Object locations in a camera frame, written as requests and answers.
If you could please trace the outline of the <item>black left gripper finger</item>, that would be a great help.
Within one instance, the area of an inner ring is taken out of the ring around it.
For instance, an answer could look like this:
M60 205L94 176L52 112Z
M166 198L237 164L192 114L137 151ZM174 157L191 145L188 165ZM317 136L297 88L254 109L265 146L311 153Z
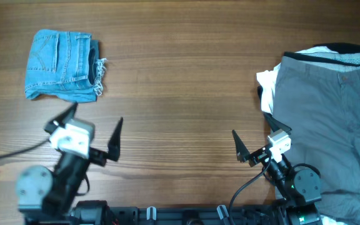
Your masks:
M44 127L44 130L47 133L53 133L58 127L63 128L65 124L74 117L77 107L78 103L73 103L65 111L48 121Z
M108 159L112 161L118 161L121 152L121 130L123 126L123 117L121 117L116 124L114 132L107 144Z

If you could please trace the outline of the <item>light blue denim jeans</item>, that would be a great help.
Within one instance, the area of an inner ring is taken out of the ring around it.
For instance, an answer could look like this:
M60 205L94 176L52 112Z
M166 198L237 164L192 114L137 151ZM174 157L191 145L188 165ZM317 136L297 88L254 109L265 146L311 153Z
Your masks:
M91 103L103 93L105 58L99 41L86 32L42 29L32 40L26 66L27 99L56 96L72 103Z

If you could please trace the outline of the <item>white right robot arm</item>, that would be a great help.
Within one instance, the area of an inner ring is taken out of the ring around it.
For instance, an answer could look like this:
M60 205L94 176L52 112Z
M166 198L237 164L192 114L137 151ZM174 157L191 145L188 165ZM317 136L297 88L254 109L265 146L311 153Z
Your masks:
M234 193L229 203L228 215L224 215L222 220L228 220L230 224L235 223L233 206L237 196L264 176L282 196L271 206L271 217L278 224L322 224L315 205L321 200L321 173L310 164L292 165L285 156L285 152L292 146L292 129L267 112L263 116L272 133L267 137L267 144L252 153L248 151L237 132L232 131L237 160L248 163L251 167L262 164L262 169Z

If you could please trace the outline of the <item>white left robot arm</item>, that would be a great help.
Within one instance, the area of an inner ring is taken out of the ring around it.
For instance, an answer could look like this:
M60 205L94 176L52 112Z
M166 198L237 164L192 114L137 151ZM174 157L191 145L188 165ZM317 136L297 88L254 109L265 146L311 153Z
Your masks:
M120 119L107 144L107 151L91 147L95 125L75 117L73 104L52 118L44 127L48 142L61 157L53 170L31 166L17 179L18 210L25 224L117 224L106 201L81 201L73 206L82 182L89 182L90 165L104 167L120 157Z

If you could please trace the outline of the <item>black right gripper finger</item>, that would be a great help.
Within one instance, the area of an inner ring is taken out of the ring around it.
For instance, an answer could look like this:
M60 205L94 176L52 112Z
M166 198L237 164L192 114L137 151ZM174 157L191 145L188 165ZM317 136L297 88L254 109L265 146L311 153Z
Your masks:
M245 163L249 160L250 153L235 130L232 130L232 136L235 143L237 160L241 163Z
M288 134L291 133L292 129L289 126L278 121L277 119L273 118L272 114L268 112L263 112L263 116L266 122L268 123L269 127L271 128L272 132L276 132L281 129Z

